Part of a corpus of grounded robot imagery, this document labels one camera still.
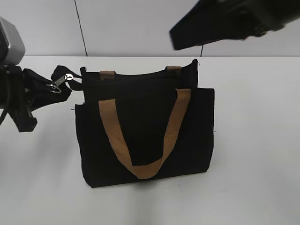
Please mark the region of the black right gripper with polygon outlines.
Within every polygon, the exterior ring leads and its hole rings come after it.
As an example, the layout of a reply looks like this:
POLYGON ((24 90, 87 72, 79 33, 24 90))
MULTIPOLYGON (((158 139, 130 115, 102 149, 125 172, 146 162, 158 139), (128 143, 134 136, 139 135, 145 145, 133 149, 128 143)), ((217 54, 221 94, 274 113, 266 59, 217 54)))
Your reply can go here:
POLYGON ((200 0, 169 31, 174 50, 278 31, 300 18, 299 0, 200 0))

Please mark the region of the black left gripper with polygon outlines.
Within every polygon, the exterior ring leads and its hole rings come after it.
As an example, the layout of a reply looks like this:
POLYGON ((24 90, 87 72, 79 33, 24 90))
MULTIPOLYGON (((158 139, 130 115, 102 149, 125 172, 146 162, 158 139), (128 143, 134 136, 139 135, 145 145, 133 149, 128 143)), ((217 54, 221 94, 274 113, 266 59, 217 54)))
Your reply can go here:
POLYGON ((62 84, 59 90, 50 91, 47 84, 52 84, 48 80, 31 69, 22 71, 20 66, 13 64, 0 64, 0 109, 4 110, 10 106, 9 116, 16 125, 18 132, 32 132, 36 125, 37 119, 33 117, 32 111, 59 102, 65 102, 71 94, 71 89, 62 84), (14 82, 21 81, 24 78, 24 86, 28 90, 25 94, 25 104, 10 103, 13 95, 17 92, 14 90, 14 82))

